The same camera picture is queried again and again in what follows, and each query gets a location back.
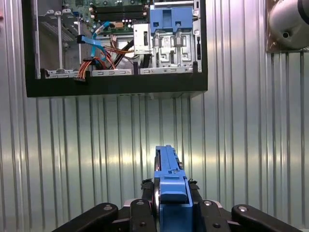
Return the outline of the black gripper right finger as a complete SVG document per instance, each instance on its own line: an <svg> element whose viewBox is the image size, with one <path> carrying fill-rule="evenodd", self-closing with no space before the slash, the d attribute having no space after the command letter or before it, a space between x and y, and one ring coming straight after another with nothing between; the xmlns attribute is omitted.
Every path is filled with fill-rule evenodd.
<svg viewBox="0 0 309 232"><path fill-rule="evenodd" d="M285 223L253 206L238 204L227 211L212 200L199 194L197 181L189 180L193 200L193 228L195 232L299 232L300 229Z"/></svg>

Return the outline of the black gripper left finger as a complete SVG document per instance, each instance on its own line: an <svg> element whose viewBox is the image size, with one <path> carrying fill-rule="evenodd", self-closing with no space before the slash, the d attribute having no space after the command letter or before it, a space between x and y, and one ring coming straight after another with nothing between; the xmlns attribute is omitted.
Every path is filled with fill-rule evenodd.
<svg viewBox="0 0 309 232"><path fill-rule="evenodd" d="M142 180L141 190L140 199L128 200L121 209L112 203L100 203L54 231L154 232L155 218L151 203L154 190L152 180Z"/></svg>

